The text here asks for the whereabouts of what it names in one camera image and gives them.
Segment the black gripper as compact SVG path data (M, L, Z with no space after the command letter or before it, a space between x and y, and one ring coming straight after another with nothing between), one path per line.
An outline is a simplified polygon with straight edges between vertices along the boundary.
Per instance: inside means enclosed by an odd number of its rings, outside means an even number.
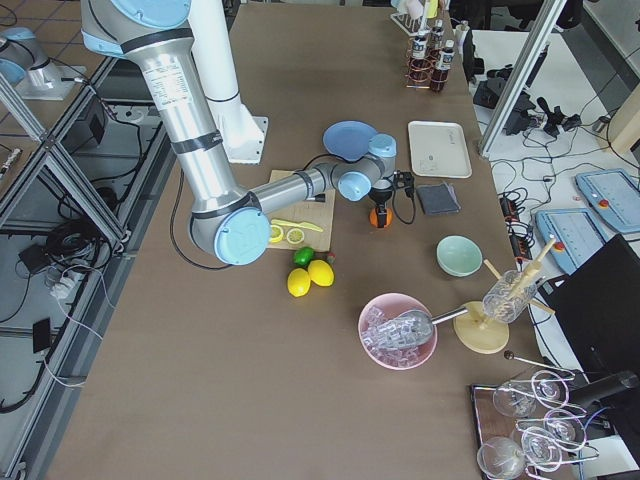
M403 191L407 198L415 205L415 180L411 172L396 170L388 177L382 179L382 187L372 187L368 197L376 204L384 204L388 200L395 202L394 195L397 191ZM384 229L389 225L389 212L384 205L375 207L375 224L377 228Z

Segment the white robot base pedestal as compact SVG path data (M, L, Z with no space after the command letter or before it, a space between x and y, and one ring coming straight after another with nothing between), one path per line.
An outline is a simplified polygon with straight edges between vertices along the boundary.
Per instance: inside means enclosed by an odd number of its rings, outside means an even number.
M223 5L220 1L194 0L188 21L200 83L228 160L257 165L268 119L252 115L241 99Z

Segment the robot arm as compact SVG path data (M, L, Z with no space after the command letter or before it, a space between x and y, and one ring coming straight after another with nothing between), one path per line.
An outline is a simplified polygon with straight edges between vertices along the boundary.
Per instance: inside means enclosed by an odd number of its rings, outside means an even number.
M359 201L395 168L396 141L369 140L355 162L329 161L252 189L235 178L207 98L207 80L234 75L227 23L218 1L84 1L85 46L136 64L194 195L192 242L225 266L246 265L267 249L269 213L328 190Z
M1 32L1 74L26 100L62 101L73 87L73 74L55 65L25 27Z

